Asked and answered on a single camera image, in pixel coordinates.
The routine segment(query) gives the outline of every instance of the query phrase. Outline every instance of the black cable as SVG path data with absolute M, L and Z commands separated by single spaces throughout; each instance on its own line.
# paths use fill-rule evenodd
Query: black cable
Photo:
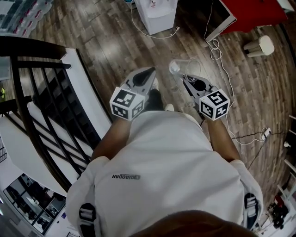
M 200 126 L 202 126 L 203 122 L 205 121 L 205 119 L 202 120 L 202 122 L 200 123 Z
M 260 149 L 259 149 L 259 151 L 258 151 L 257 155 L 255 156 L 255 158 L 254 158 L 254 159 L 253 159 L 253 161 L 251 162 L 251 164 L 250 164 L 250 166 L 249 166 L 248 170 L 250 169 L 250 167 L 252 166 L 252 164 L 254 163 L 254 161 L 257 159 L 257 157 L 258 157 L 258 155 L 259 155 L 260 151 L 261 151 L 261 150 L 262 150 L 262 148 L 265 146 L 265 144 L 266 144 L 266 141 L 267 141 L 267 139 L 265 140 L 265 142 L 263 143 L 263 145 L 260 147 Z
M 234 139 L 239 139 L 239 138 L 244 138 L 244 137 L 249 137 L 249 136 L 253 136 L 253 135 L 257 135 L 257 134 L 264 134 L 263 132 L 256 132 L 256 133 L 253 133 L 253 134 L 249 134 L 249 135 L 244 135 L 242 137 L 234 137 L 232 138 L 232 140 Z M 277 132 L 277 133 L 270 133 L 270 135 L 284 135 L 284 134 L 287 134 L 286 132 Z

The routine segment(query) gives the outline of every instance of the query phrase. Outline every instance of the black pants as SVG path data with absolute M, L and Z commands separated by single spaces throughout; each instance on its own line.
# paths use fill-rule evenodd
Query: black pants
M 163 111 L 163 103 L 161 100 L 161 93 L 153 89 L 149 92 L 149 99 L 146 102 L 145 111 Z

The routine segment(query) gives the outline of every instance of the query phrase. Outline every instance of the clear plastic cup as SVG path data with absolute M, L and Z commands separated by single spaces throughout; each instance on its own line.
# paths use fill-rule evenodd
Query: clear plastic cup
M 170 62 L 169 70 L 173 75 L 183 76 L 195 75 L 199 76 L 201 72 L 200 63 L 197 60 L 174 59 Z

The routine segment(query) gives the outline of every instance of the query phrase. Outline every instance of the white stool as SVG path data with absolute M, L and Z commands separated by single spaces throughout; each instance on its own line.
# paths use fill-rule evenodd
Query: white stool
M 256 57 L 270 55 L 274 52 L 274 45 L 269 36 L 264 35 L 259 39 L 252 41 L 244 46 L 244 50 L 248 50 L 248 57 Z

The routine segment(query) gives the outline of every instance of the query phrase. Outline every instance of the cable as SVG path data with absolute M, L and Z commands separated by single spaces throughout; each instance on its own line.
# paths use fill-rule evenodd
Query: cable
M 240 138 L 244 138 L 244 137 L 249 137 L 249 136 L 253 136 L 253 135 L 257 135 L 257 134 L 263 134 L 262 132 L 256 132 L 256 133 L 253 133 L 253 134 L 249 134 L 249 135 L 244 135 L 242 137 L 234 137 L 232 138 L 232 140 L 234 139 L 240 139 Z M 277 132 L 277 133 L 270 133 L 270 135 L 287 135 L 286 132 Z
M 227 129 L 228 129 L 228 131 L 234 136 L 234 139 L 235 139 L 239 144 L 241 144 L 241 145 L 249 145 L 249 144 L 253 143 L 254 141 L 258 141 L 258 142 L 261 142 L 261 143 L 262 143 L 263 141 L 258 140 L 258 139 L 254 139 L 254 140 L 251 141 L 250 143 L 240 143 L 240 142 L 235 138 L 234 133 L 229 129 L 229 123 L 228 123 L 228 118 L 227 118 L 227 116 L 228 116 L 228 113 L 229 113 L 230 108 L 232 107 L 232 105 L 234 104 L 234 101 L 235 101 L 235 99 L 234 99 L 234 90 L 233 90 L 233 87 L 232 87 L 232 84 L 231 84 L 230 76 L 229 76 L 228 72 L 226 71 L 226 69 L 224 68 L 224 65 L 223 65 L 223 61 L 222 61 L 223 53 L 222 53 L 222 51 L 219 49 L 219 41 L 216 40 L 216 39 L 213 39 L 213 40 L 212 40 L 212 44 L 214 45 L 214 47 L 212 47 L 212 45 L 210 45 L 210 43 L 205 39 L 205 35 L 207 34 L 207 31 L 208 31 L 208 25 L 209 25 L 209 22 L 210 22 L 210 18 L 211 18 L 211 16 L 212 16 L 213 5 L 214 5 L 214 0 L 212 0 L 211 11 L 210 11 L 209 19 L 208 19 L 208 22 L 207 22 L 207 25 L 206 25 L 206 30 L 205 30 L 205 33 L 204 33 L 204 35 L 203 35 L 203 38 L 204 38 L 204 40 L 206 41 L 206 43 L 208 44 L 208 46 L 211 48 L 211 52 L 210 52 L 211 59 L 212 59 L 213 61 L 218 61 L 218 60 L 221 61 L 221 66 L 222 66 L 224 72 L 226 73 L 226 75 L 227 75 L 227 77 L 228 77 L 228 81 L 229 81 L 229 84 L 230 84 L 230 87 L 231 87 L 233 101 L 232 101 L 232 103 L 231 103 L 231 105 L 230 105 L 230 107 L 229 107 L 229 109 L 228 109 L 228 111 L 227 111 L 227 114 L 226 114 Z M 217 59 L 214 58 L 214 51 L 218 51 L 218 52 L 219 52 L 219 57 L 218 57 Z
M 255 156 L 255 158 L 254 158 L 254 159 L 253 159 L 253 161 L 251 162 L 251 164 L 250 164 L 250 166 L 249 166 L 248 170 L 250 169 L 250 167 L 252 166 L 252 164 L 254 163 L 254 161 L 257 159 L 258 155 L 260 154 L 260 151 L 261 151 L 261 150 L 262 150 L 262 148 L 265 146 L 265 144 L 266 144 L 266 141 L 267 141 L 267 139 L 265 139 L 265 142 L 264 142 L 264 143 L 263 143 L 263 145 L 260 147 L 260 149 L 259 149 L 259 151 L 258 151 L 257 155 Z
M 205 119 L 203 119 L 203 120 L 202 120 L 202 122 L 200 123 L 200 125 L 199 125 L 199 126 L 202 126 L 202 124 L 203 124 L 203 122 L 204 122 L 204 121 L 205 121 Z
M 151 36 L 151 35 L 147 35 L 147 34 L 145 34 L 143 31 L 141 31 L 141 30 L 138 28 L 138 26 L 136 26 L 136 24 L 135 24 L 135 22 L 134 22 L 134 19 L 133 19 L 133 9 L 132 9 L 132 1 L 130 2 L 130 12 L 131 12 L 131 20 L 132 20 L 134 26 L 138 29 L 139 32 L 141 32 L 143 35 L 146 35 L 146 36 L 148 36 L 148 37 L 151 37 L 151 38 L 154 38 L 154 39 L 167 39 L 167 38 L 173 37 L 173 36 L 177 33 L 177 31 L 180 29 L 180 27 L 177 26 L 177 29 L 176 29 L 175 33 L 171 34 L 171 35 L 168 36 L 168 37 L 164 37 L 164 38 L 158 38 L 158 37 L 154 37 L 154 36 Z

